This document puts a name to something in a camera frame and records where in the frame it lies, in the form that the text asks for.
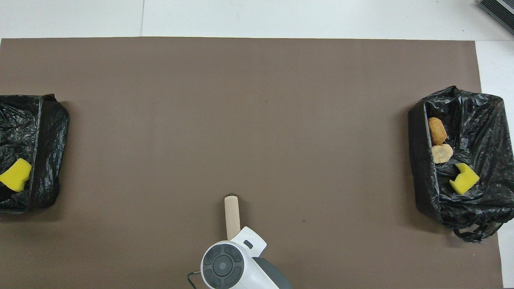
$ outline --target beige handle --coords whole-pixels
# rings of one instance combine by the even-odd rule
[[[227,224],[227,240],[231,240],[241,231],[239,202],[235,195],[225,197],[225,222]]]

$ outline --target black plastic bag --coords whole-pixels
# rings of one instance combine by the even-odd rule
[[[23,213],[55,203],[68,122],[53,94],[0,96],[0,173],[18,158],[32,165],[23,191],[0,183],[0,211]]]
[[[433,161],[430,117],[443,122],[454,151],[443,164]],[[514,159],[500,97],[451,86],[421,99],[409,111],[409,153],[417,209],[464,241],[479,243],[514,217]],[[460,162],[480,176],[463,195],[449,183],[460,173]]]

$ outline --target brown surface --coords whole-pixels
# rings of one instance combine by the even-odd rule
[[[229,192],[294,288],[501,287],[496,237],[414,206],[407,110],[453,84],[473,42],[4,39],[0,94],[71,124],[57,204],[0,216],[0,287],[190,288]]]

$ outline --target yellow sponge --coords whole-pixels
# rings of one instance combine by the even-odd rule
[[[467,164],[455,165],[461,173],[458,174],[455,181],[450,180],[450,184],[457,193],[462,195],[471,189],[471,187],[476,184],[480,178]]]
[[[19,158],[5,173],[0,175],[0,182],[15,192],[23,191],[25,182],[29,180],[32,166]]]

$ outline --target food scrap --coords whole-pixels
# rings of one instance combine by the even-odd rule
[[[428,127],[430,128],[430,137],[432,138],[432,144],[434,146],[442,145],[446,138],[448,138],[445,126],[440,119],[436,117],[429,118]]]
[[[432,155],[434,156],[434,163],[441,164],[450,160],[453,155],[453,149],[447,143],[433,146]]]

